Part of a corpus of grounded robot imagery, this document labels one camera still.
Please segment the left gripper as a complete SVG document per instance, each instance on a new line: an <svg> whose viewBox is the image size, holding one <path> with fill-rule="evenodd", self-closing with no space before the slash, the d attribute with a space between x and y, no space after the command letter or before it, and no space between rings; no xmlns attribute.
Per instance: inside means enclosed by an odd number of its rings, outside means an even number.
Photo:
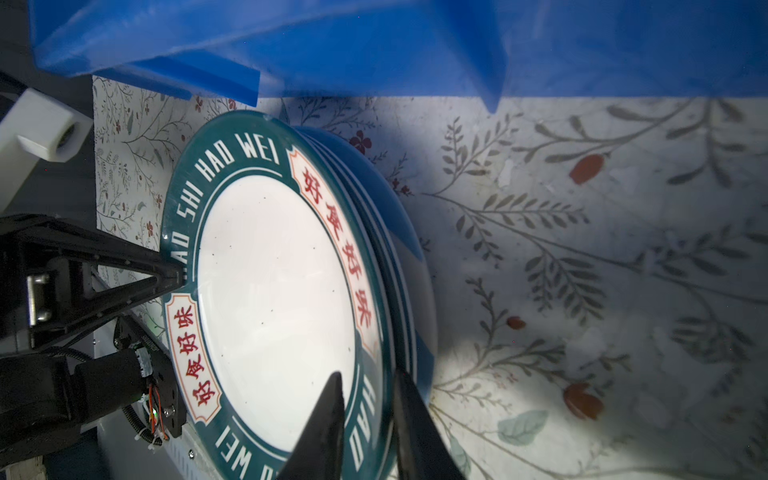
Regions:
<svg viewBox="0 0 768 480"><path fill-rule="evenodd" d="M185 282L182 266L108 233L38 214L1 219L1 351L70 345Z"/></svg>

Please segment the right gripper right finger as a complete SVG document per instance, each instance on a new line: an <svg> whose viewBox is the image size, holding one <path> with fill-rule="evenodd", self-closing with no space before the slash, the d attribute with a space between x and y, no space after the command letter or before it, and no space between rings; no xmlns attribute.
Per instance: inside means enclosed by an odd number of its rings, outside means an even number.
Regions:
<svg viewBox="0 0 768 480"><path fill-rule="evenodd" d="M398 478L464 479L407 372L396 371L393 393Z"/></svg>

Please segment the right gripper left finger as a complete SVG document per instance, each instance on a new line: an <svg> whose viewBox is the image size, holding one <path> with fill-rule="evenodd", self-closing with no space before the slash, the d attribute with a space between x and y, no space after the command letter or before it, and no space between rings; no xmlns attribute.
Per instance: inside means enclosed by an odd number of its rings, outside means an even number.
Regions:
<svg viewBox="0 0 768 480"><path fill-rule="evenodd" d="M340 479L344 414L342 375L334 372L329 376L292 454L277 478Z"/></svg>

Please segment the blue white striped plate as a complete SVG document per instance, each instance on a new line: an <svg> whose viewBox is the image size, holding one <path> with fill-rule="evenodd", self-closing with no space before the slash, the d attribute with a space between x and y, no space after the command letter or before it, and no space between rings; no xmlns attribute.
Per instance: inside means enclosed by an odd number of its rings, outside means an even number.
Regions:
<svg viewBox="0 0 768 480"><path fill-rule="evenodd" d="M419 370L412 379L423 402L428 403L438 353L438 322L431 277L418 235L394 191L368 159L332 133L313 127L303 128L308 128L352 170L383 219L412 312Z"/></svg>

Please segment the green rimmed white plate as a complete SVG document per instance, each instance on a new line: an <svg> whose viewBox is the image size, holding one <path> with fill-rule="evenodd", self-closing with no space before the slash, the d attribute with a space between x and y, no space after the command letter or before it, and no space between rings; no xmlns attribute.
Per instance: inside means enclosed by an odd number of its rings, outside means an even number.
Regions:
<svg viewBox="0 0 768 480"><path fill-rule="evenodd" d="M285 123L232 111L206 123L174 171L161 254L177 380L226 479L273 479L333 373L342 379L346 479L393 460L395 349L373 245L338 175Z"/></svg>

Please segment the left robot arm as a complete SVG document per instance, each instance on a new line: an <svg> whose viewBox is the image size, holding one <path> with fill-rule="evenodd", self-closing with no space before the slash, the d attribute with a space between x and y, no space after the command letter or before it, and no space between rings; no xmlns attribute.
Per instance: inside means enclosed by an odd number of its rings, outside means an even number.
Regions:
<svg viewBox="0 0 768 480"><path fill-rule="evenodd" d="M169 356L132 318L180 288L152 250L42 214L1 217L1 463L75 444L122 411L151 448L187 419Z"/></svg>

